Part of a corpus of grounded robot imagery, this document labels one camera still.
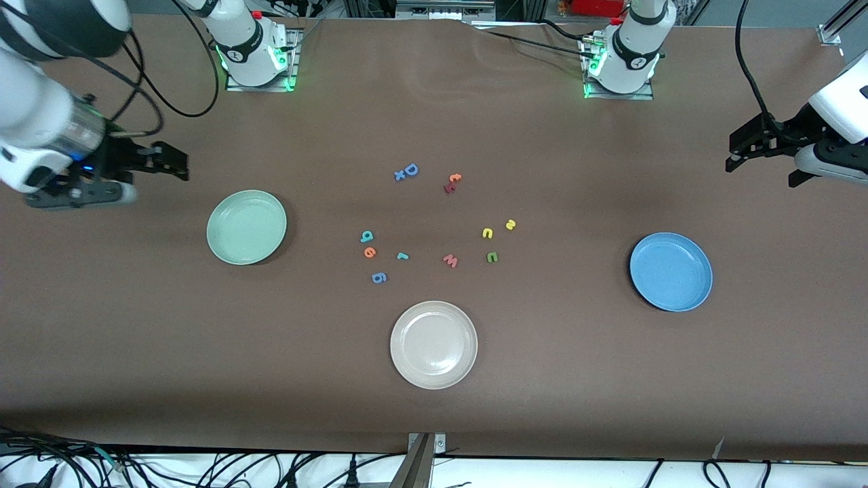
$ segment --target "table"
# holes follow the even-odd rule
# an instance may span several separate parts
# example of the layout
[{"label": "table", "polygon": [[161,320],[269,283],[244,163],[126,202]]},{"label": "table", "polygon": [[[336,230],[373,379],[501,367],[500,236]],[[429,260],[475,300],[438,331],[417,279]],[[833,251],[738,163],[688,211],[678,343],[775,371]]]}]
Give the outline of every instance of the table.
[{"label": "table", "polygon": [[[166,95],[204,105],[183,19],[135,26]],[[725,436],[727,458],[863,458],[868,192],[790,189],[786,158],[724,173],[729,133],[758,112],[732,37],[673,30],[656,100],[621,102],[583,99],[569,55],[461,23],[324,21],[294,93],[168,115],[160,139],[189,153],[190,182],[138,175],[134,206],[70,213],[0,191],[0,418],[132,444],[383,452],[440,431],[468,454],[706,458]],[[812,30],[744,39],[781,119],[843,65]],[[107,112],[127,92],[81,61],[49,73]],[[139,101],[122,124],[152,121]],[[232,267],[205,226],[246,188],[277,195],[292,231],[268,262]],[[630,250],[657,231],[712,262],[690,313],[632,288]],[[440,392],[403,381],[388,348],[395,319],[433,299],[480,343]]]}]

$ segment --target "white plate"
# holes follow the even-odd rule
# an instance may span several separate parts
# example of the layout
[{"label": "white plate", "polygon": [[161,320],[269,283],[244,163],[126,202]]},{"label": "white plate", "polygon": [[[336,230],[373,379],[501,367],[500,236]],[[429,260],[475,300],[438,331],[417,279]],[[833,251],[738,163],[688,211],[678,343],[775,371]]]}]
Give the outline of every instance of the white plate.
[{"label": "white plate", "polygon": [[423,301],[407,309],[391,331],[391,360],[401,376],[426,390],[464,379],[477,360],[477,330],[460,308]]},{"label": "white plate", "polygon": [[244,190],[229,195],[208,219],[208,246],[229,264],[246,265],[267,258],[286,235],[286,211],[273,195]]}]

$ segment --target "plate rim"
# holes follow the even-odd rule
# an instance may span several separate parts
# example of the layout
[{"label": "plate rim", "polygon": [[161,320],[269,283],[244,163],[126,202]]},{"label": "plate rim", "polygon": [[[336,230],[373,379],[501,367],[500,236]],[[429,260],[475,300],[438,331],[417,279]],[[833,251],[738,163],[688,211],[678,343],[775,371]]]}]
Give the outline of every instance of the plate rim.
[{"label": "plate rim", "polygon": [[[251,260],[251,261],[247,261],[247,262],[232,262],[232,261],[230,261],[230,260],[227,260],[226,258],[224,258],[223,256],[219,255],[219,254],[214,250],[214,244],[212,243],[212,241],[211,241],[211,239],[210,239],[211,229],[213,228],[213,226],[217,225],[216,222],[217,222],[218,220],[217,220],[215,217],[216,217],[217,214],[218,214],[218,210],[220,210],[221,206],[223,206],[223,205],[224,205],[224,204],[225,204],[229,199],[234,198],[234,197],[236,197],[237,195],[251,195],[251,196],[253,196],[253,195],[260,195],[260,196],[264,195],[264,196],[265,196],[264,200],[269,200],[269,201],[272,201],[272,203],[276,203],[276,204],[277,204],[277,208],[279,208],[279,210],[280,210],[280,221],[281,221],[281,224],[282,224],[282,227],[283,227],[283,228],[280,230],[280,239],[278,239],[278,241],[277,241],[277,243],[275,244],[275,246],[274,246],[273,249],[271,249],[267,254],[265,254],[263,257],[261,257],[261,258],[259,258],[259,259],[257,259],[257,260]],[[227,264],[234,265],[234,266],[247,266],[247,265],[250,265],[250,264],[255,264],[255,263],[258,263],[258,262],[262,262],[262,261],[263,261],[264,259],[266,259],[268,256],[274,254],[274,251],[276,251],[276,250],[278,249],[278,247],[280,247],[280,244],[283,243],[283,240],[286,238],[287,223],[288,223],[288,222],[287,222],[287,218],[286,218],[286,209],[284,208],[283,203],[280,201],[280,199],[278,199],[276,196],[274,196],[274,195],[268,193],[268,192],[265,191],[265,190],[258,190],[258,189],[253,189],[253,188],[251,188],[251,189],[246,189],[246,190],[240,190],[240,191],[237,191],[237,192],[235,192],[235,193],[233,193],[233,194],[227,196],[227,197],[224,198],[223,200],[221,200],[220,203],[218,203],[217,206],[214,207],[214,210],[211,211],[211,215],[208,217],[208,224],[206,225],[206,228],[205,228],[205,240],[206,240],[207,243],[208,243],[208,248],[211,249],[211,254],[213,254],[214,256],[217,256],[217,259],[219,259],[219,260],[221,260],[221,261],[223,261],[223,262],[225,262],[225,263],[227,263]]]},{"label": "plate rim", "polygon": [[[641,289],[641,288],[639,287],[639,285],[636,283],[636,278],[635,278],[635,266],[636,266],[636,259],[637,259],[636,254],[637,254],[637,252],[640,250],[640,248],[647,247],[647,246],[648,246],[648,243],[649,243],[650,241],[660,239],[660,238],[663,237],[663,236],[674,236],[674,237],[676,237],[677,239],[681,239],[681,240],[684,240],[684,241],[687,241],[687,242],[693,244],[693,246],[694,246],[694,247],[699,251],[699,253],[700,253],[699,257],[700,257],[701,260],[705,263],[705,266],[704,266],[704,267],[706,267],[707,270],[708,270],[708,286],[707,286],[707,290],[705,291],[705,293],[703,294],[703,296],[701,297],[701,299],[697,300],[697,302],[696,302],[694,305],[692,305],[691,307],[688,307],[688,308],[672,308],[672,307],[664,307],[660,302],[658,302],[658,301],[654,301],[654,300],[651,300],[650,298],[648,298],[648,296],[647,296],[647,295],[642,291],[642,289]],[[706,301],[706,300],[708,299],[708,297],[711,295],[711,290],[712,290],[712,288],[714,287],[714,270],[713,270],[713,268],[712,268],[712,266],[711,266],[711,260],[708,259],[708,256],[707,256],[707,254],[705,253],[705,250],[702,249],[702,246],[700,246],[699,244],[697,244],[696,242],[694,242],[694,241],[693,241],[692,239],[690,239],[689,237],[686,237],[685,235],[678,234],[678,233],[676,233],[676,232],[655,232],[655,233],[653,233],[653,234],[648,234],[648,235],[646,235],[645,237],[643,237],[643,238],[642,238],[641,240],[639,240],[639,242],[637,242],[636,245],[633,247],[633,252],[630,254],[630,280],[633,281],[633,287],[635,288],[635,290],[636,290],[637,292],[639,292],[639,294],[642,296],[642,298],[644,298],[645,301],[647,301],[648,303],[650,303],[652,306],[657,307],[657,308],[660,308],[660,310],[664,310],[664,311],[666,311],[666,312],[674,312],[674,313],[690,312],[691,310],[694,310],[696,307],[699,307],[700,305],[702,305],[703,303],[705,303],[705,301]]]},{"label": "plate rim", "polygon": [[[407,378],[404,375],[404,373],[401,371],[401,367],[398,366],[398,363],[395,360],[396,348],[397,348],[397,345],[398,345],[398,342],[399,342],[400,336],[401,336],[400,331],[398,329],[398,324],[401,322],[401,320],[405,316],[410,314],[413,309],[415,309],[417,307],[421,307],[423,305],[430,305],[430,304],[450,307],[450,308],[458,311],[462,316],[464,316],[464,318],[467,319],[467,323],[470,324],[470,328],[469,328],[470,339],[471,339],[470,349],[472,351],[472,358],[470,358],[470,362],[468,363],[466,370],[460,376],[456,377],[454,380],[450,381],[448,384],[446,384],[444,386],[420,385],[418,382],[413,381],[410,378]],[[400,374],[401,378],[404,378],[405,381],[407,381],[408,383],[410,383],[411,385],[413,385],[417,388],[422,388],[425,390],[432,390],[432,391],[444,390],[446,388],[450,388],[450,387],[455,386],[458,383],[460,383],[464,378],[467,377],[468,374],[470,374],[470,371],[473,369],[473,366],[477,363],[477,356],[479,354],[479,336],[477,334],[477,327],[476,327],[476,325],[473,324],[473,320],[470,319],[470,316],[464,310],[462,310],[461,307],[459,307],[458,305],[455,305],[454,303],[450,303],[450,302],[444,301],[444,300],[420,301],[417,304],[412,305],[412,306],[408,307],[406,310],[404,310],[404,312],[401,313],[401,315],[398,317],[398,319],[395,320],[395,325],[392,326],[391,336],[389,339],[389,353],[391,355],[391,363],[395,366],[395,369],[398,370],[398,374]]]}]

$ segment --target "red box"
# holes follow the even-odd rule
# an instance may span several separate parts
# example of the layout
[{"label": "red box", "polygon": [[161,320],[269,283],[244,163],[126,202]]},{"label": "red box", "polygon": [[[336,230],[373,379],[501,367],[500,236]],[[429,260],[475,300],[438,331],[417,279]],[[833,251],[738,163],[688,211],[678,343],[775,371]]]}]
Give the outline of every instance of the red box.
[{"label": "red box", "polygon": [[574,14],[617,17],[624,10],[624,0],[573,0]]}]

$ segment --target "green plate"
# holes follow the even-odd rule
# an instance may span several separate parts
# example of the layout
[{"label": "green plate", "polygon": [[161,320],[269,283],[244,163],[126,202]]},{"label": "green plate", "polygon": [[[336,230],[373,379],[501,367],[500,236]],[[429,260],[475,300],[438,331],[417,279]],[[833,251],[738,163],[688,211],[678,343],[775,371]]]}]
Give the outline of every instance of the green plate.
[{"label": "green plate", "polygon": [[229,264],[264,260],[286,235],[286,211],[273,195],[244,190],[229,195],[208,219],[208,246]]}]

